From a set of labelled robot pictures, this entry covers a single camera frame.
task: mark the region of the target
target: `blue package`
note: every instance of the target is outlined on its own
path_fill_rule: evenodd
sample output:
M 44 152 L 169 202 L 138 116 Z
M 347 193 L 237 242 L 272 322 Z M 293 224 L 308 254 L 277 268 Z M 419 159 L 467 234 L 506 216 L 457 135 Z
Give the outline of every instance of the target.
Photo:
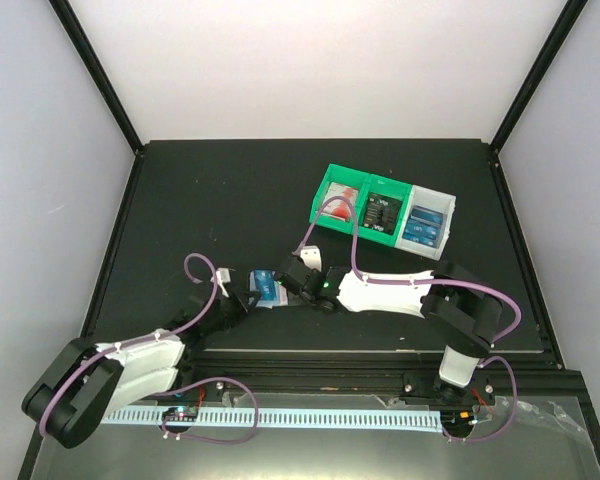
M 415 205 L 411 209 L 411 214 L 409 215 L 409 218 L 414 218 L 419 222 L 425 223 L 427 225 L 440 227 L 442 226 L 443 216 L 440 212 L 435 212 L 428 208 Z
M 261 300 L 271 301 L 276 299 L 276 285 L 271 270 L 255 270 L 254 281 L 260 292 Z
M 434 227 L 432 225 L 425 225 L 420 223 L 414 218 L 409 218 L 405 232 L 411 233 L 412 235 L 427 237 L 432 240 L 437 240 L 440 234 L 440 227 Z
M 420 237 L 418 235 L 412 235 L 409 232 L 407 232 L 406 230 L 402 234 L 402 238 L 404 238 L 405 240 L 409 240 L 410 242 L 415 242 L 415 243 L 419 243 L 421 245 L 426 245 L 427 247 L 436 248 L 435 240 L 431 240 L 430 238 L 426 238 L 426 237 Z

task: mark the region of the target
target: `white slotted rail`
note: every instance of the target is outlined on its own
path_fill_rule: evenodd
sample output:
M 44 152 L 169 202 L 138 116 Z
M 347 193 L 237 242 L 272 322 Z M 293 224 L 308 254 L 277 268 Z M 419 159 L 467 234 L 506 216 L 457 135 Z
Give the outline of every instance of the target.
M 107 425 L 160 425 L 169 407 L 129 405 L 102 420 Z M 195 420 L 168 421 L 167 425 L 250 427 L 253 408 L 202 407 Z M 261 428 L 321 428 L 355 430 L 409 430 L 441 433 L 439 412 L 412 410 L 259 409 Z

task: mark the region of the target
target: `white wall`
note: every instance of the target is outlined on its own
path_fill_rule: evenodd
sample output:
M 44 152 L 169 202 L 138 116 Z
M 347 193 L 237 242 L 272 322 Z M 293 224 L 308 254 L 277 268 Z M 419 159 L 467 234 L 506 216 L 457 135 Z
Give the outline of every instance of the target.
M 553 325 L 600 419 L 600 0 L 589 2 L 502 153 Z
M 566 0 L 73 0 L 140 138 L 491 141 Z
M 46 1 L 0 1 L 0 479 L 34 424 L 20 402 L 79 333 L 131 167 Z

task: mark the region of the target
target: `black mat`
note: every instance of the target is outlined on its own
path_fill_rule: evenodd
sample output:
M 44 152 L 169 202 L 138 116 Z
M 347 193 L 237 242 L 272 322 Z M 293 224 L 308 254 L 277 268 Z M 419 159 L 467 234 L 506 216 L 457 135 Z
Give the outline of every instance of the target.
M 496 350 L 541 351 L 509 232 L 477 140 L 254 140 L 151 142 L 100 311 L 95 338 L 112 341 L 161 326 L 193 294 L 190 252 L 246 272 L 275 269 L 308 226 L 329 163 L 456 195 L 443 259 L 516 299 L 523 321 Z M 323 265 L 347 265 L 351 236 L 317 227 Z M 360 240 L 358 265 L 417 272 L 432 260 Z M 208 278 L 205 267 L 192 265 Z M 513 318 L 507 312 L 505 321 Z M 441 351 L 422 319 L 391 313 L 324 316 L 306 307 L 261 310 L 215 335 L 215 349 Z

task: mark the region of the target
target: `black metal frame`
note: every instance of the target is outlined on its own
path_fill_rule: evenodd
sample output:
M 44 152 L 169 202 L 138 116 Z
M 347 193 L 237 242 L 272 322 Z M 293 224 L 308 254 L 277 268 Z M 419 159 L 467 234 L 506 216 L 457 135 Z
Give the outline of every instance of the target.
M 129 146 L 136 154 L 135 163 L 82 329 L 82 336 L 88 337 L 96 327 L 122 232 L 140 178 L 144 161 L 142 155 L 144 147 L 68 0 L 49 0 L 49 3 L 56 11 L 58 18 L 124 133 Z M 513 131 L 586 3 L 587 0 L 568 0 L 566 2 L 498 132 L 491 144 L 487 146 L 485 159 L 491 167 L 493 181 L 514 243 L 518 263 L 531 299 L 534 314 L 538 319 L 538 331 L 545 345 L 545 352 L 534 355 L 533 359 L 530 359 L 529 355 L 507 355 L 516 370 L 519 393 L 521 395 L 577 397 L 600 464 L 600 425 L 581 374 L 564 370 L 562 367 L 562 355 L 498 158 L 498 153 Z M 325 368 L 325 365 L 327 365 L 325 360 L 329 360 L 328 368 Z M 324 386 L 332 385 L 334 382 L 338 382 L 343 389 L 346 389 L 346 387 L 351 387 L 353 378 L 364 377 L 367 379 L 365 388 L 375 392 L 393 392 L 397 394 L 403 389 L 402 375 L 406 370 L 410 368 L 417 368 L 418 370 L 436 369 L 439 361 L 440 355 L 438 354 L 407 355 L 406 357 L 375 355 L 369 361 L 365 361 L 360 360 L 360 357 L 351 356 L 351 358 L 348 358 L 346 355 L 340 354 L 337 358 L 325 354 L 320 356 L 296 355 L 293 359 L 289 359 L 283 354 L 267 354 L 267 358 L 264 359 L 259 355 L 249 353 L 231 353 L 227 355 L 216 352 L 203 352 L 197 358 L 196 368 L 199 372 L 209 376 L 222 373 L 223 375 L 243 379 L 247 377 L 251 380 L 247 380 L 247 383 L 267 385 L 268 390 L 290 389 L 299 391 L 304 389 L 316 391 Z M 510 391 L 506 371 L 494 369 L 493 377 L 499 392 L 507 393 Z M 36 430 L 27 450 L 19 479 L 30 478 L 41 442 L 42 439 Z

